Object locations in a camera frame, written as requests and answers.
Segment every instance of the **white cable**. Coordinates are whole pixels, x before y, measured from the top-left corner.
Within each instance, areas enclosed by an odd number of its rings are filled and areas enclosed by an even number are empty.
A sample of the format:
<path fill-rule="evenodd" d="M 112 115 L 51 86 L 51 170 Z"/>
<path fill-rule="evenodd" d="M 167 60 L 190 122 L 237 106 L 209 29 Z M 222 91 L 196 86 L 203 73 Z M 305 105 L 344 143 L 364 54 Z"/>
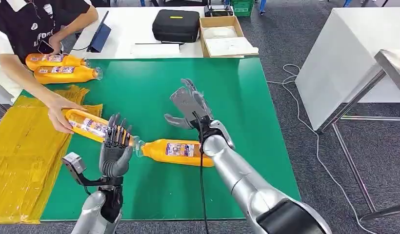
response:
<path fill-rule="evenodd" d="M 298 108 L 298 120 L 299 120 L 301 123 L 305 124 L 305 126 L 306 126 L 313 134 L 315 134 L 315 135 L 317 136 L 317 154 L 316 154 L 316 155 L 317 155 L 317 159 L 318 159 L 319 163 L 320 163 L 320 164 L 322 165 L 322 167 L 326 170 L 326 172 L 327 172 L 328 175 L 331 177 L 331 179 L 336 183 L 336 185 L 338 185 L 339 188 L 341 189 L 343 195 L 345 196 L 345 199 L 348 201 L 349 206 L 351 207 L 352 211 L 353 211 L 354 214 L 355 214 L 355 218 L 357 219 L 358 225 L 359 225 L 364 231 L 366 231 L 366 232 L 368 232 L 368 233 L 370 233 L 370 234 L 376 234 L 375 232 L 372 232 L 372 231 L 366 229 L 365 227 L 363 227 L 363 226 L 361 225 L 360 220 L 358 219 L 357 212 L 355 211 L 354 206 L 352 205 L 352 203 L 350 202 L 348 196 L 346 195 L 345 190 L 344 190 L 343 187 L 335 180 L 335 178 L 334 178 L 334 177 L 332 176 L 332 174 L 329 172 L 328 168 L 326 168 L 325 164 L 324 164 L 324 163 L 321 161 L 321 159 L 319 158 L 319 135 L 318 135 L 314 130 L 312 130 L 312 128 L 309 127 L 309 125 L 306 124 L 306 123 L 300 118 L 299 101 L 298 101 L 298 99 L 293 95 L 293 93 L 285 86 L 286 84 L 295 82 L 294 80 L 291 80 L 291 81 L 288 81 L 288 82 L 285 82 L 285 81 L 287 81 L 287 80 L 290 79 L 290 78 L 294 78 L 294 77 L 297 77 L 297 76 L 298 76 L 297 74 L 294 74 L 294 73 L 288 71 L 288 70 L 286 69 L 287 66 L 296 67 L 296 68 L 298 69 L 298 71 L 300 72 L 300 67 L 299 67 L 299 66 L 296 66 L 296 65 L 294 65 L 294 64 L 286 64 L 286 65 L 283 66 L 283 70 L 286 71 L 287 73 L 291 74 L 291 76 L 289 76 L 288 78 L 284 79 L 283 82 L 267 81 L 267 83 L 271 83 L 271 84 L 281 84 L 281 85 L 284 87 L 284 89 L 286 89 L 286 90 L 290 93 L 290 95 L 293 97 L 293 99 L 296 101 L 296 106 L 297 106 L 297 108 Z"/>

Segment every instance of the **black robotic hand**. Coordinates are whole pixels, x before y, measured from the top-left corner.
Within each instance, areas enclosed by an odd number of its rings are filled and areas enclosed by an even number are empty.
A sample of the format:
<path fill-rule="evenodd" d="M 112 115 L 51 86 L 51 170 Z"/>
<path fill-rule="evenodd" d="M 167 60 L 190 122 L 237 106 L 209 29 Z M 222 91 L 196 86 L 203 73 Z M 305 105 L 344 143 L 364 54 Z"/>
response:
<path fill-rule="evenodd" d="M 100 151 L 100 172 L 107 177 L 123 176 L 127 171 L 133 152 L 129 146 L 131 125 L 125 130 L 126 119 L 120 125 L 117 121 L 120 114 L 112 115 L 108 121 L 108 129 Z"/>

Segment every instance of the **robotic arm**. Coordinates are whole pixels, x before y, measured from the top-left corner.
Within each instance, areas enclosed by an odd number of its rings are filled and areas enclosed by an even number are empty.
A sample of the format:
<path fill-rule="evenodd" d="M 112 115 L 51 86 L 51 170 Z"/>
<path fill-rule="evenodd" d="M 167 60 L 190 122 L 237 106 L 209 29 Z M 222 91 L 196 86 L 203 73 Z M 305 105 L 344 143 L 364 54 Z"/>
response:
<path fill-rule="evenodd" d="M 182 82 L 186 88 L 179 88 L 170 99 L 184 118 L 169 114 L 164 117 L 174 126 L 198 130 L 204 153 L 213 159 L 253 231 L 257 234 L 332 234 L 326 221 L 312 207 L 270 185 L 236 153 L 229 133 L 220 121 L 213 119 L 203 95 L 190 80 Z"/>
<path fill-rule="evenodd" d="M 62 158 L 72 177 L 79 185 L 98 186 L 82 206 L 82 212 L 71 234 L 113 234 L 121 219 L 123 175 L 128 171 L 128 162 L 133 151 L 128 146 L 131 139 L 129 127 L 124 129 L 125 119 L 120 125 L 120 115 L 112 115 L 101 145 L 99 168 L 102 176 L 88 180 L 82 174 L 86 169 L 82 158 L 69 153 Z"/>

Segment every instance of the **yellow plastic sheet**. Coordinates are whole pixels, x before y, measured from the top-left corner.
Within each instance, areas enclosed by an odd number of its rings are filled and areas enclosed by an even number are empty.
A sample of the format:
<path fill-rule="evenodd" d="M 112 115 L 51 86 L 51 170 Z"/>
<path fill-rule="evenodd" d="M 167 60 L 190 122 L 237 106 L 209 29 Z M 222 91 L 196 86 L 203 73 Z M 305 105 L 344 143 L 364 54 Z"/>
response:
<path fill-rule="evenodd" d="M 71 85 L 55 92 L 81 104 L 88 90 Z M 102 104 L 84 107 L 101 115 Z M 39 223 L 70 140 L 36 98 L 20 96 L 7 111 L 0 122 L 0 223 Z"/>

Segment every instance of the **green crate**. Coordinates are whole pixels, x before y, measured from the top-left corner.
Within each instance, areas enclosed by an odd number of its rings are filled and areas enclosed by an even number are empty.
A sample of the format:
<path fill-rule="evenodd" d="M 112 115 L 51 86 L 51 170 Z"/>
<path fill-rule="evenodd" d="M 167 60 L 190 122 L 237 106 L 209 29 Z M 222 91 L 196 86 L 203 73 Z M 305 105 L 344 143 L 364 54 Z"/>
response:
<path fill-rule="evenodd" d="M 231 0 L 235 16 L 249 17 L 252 13 L 254 0 Z"/>

